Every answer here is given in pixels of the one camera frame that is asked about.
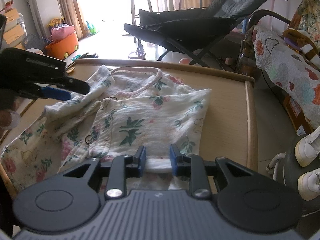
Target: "balloon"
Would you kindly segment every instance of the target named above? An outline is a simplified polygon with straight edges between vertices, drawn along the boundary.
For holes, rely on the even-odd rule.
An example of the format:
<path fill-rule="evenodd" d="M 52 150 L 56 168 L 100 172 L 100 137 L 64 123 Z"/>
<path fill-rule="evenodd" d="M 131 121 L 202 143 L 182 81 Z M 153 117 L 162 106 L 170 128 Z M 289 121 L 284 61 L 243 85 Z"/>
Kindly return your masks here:
<path fill-rule="evenodd" d="M 190 63 L 190 59 L 188 59 L 187 57 L 184 57 L 179 61 L 179 64 L 189 64 L 189 63 Z"/>

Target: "sofa armrest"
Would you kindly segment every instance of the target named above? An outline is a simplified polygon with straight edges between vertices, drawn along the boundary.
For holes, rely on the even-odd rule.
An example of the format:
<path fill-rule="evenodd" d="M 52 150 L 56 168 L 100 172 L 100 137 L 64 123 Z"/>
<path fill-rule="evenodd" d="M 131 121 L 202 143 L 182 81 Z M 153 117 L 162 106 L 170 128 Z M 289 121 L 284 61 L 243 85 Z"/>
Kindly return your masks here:
<path fill-rule="evenodd" d="M 275 12 L 272 12 L 269 10 L 258 10 L 258 11 L 255 11 L 253 14 L 251 14 L 246 31 L 250 30 L 250 28 L 252 26 L 258 24 L 258 22 L 265 16 L 275 17 L 275 18 L 279 19 L 280 21 L 283 21 L 287 24 L 290 24 L 290 22 L 291 22 L 287 18 L 284 18 L 283 16 L 281 16 L 280 14 L 277 14 Z"/>

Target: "heart outline on quilt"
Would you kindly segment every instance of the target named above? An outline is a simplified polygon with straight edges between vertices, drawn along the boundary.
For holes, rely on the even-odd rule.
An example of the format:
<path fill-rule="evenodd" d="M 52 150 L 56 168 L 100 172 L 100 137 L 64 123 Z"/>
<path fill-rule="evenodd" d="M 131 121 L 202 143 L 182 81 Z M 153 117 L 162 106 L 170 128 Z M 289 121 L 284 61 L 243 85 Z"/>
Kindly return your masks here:
<path fill-rule="evenodd" d="M 276 41 L 276 44 L 274 44 L 273 46 L 272 46 L 272 48 L 271 48 L 271 50 L 268 48 L 268 45 L 267 45 L 267 41 L 268 40 L 271 40 L 271 42 L 272 41 Z M 277 39 L 273 39 L 273 38 L 266 38 L 266 40 L 264 41 L 264 44 L 266 45 L 266 48 L 267 48 L 267 50 L 269 51 L 269 53 L 270 53 L 270 55 L 271 55 L 271 52 L 272 52 L 272 50 L 273 50 L 273 48 L 276 46 L 276 45 L 278 45 L 280 42 L 277 40 Z"/>

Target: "silver screw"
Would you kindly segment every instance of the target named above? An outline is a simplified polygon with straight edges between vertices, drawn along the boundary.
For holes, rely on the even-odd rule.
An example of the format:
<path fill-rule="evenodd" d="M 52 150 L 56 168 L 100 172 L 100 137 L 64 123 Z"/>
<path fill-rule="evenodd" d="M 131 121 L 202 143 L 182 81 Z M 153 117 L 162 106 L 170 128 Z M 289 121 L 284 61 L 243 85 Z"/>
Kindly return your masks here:
<path fill-rule="evenodd" d="M 206 198 L 210 195 L 210 191 L 205 188 L 199 188 L 194 192 L 194 194 L 198 198 Z"/>
<path fill-rule="evenodd" d="M 122 190 L 118 188 L 112 188 L 107 191 L 108 197 L 120 197 L 122 195 Z"/>

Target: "orange storage box with wheels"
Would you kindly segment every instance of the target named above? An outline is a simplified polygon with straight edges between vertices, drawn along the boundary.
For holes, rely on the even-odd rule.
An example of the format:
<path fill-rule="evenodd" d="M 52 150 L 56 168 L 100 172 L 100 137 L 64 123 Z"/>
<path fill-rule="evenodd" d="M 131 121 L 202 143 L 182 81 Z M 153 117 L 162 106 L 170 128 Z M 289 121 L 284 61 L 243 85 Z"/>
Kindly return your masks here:
<path fill-rule="evenodd" d="M 47 55 L 64 60 L 79 48 L 77 33 L 74 32 L 59 42 L 52 42 L 45 47 Z"/>

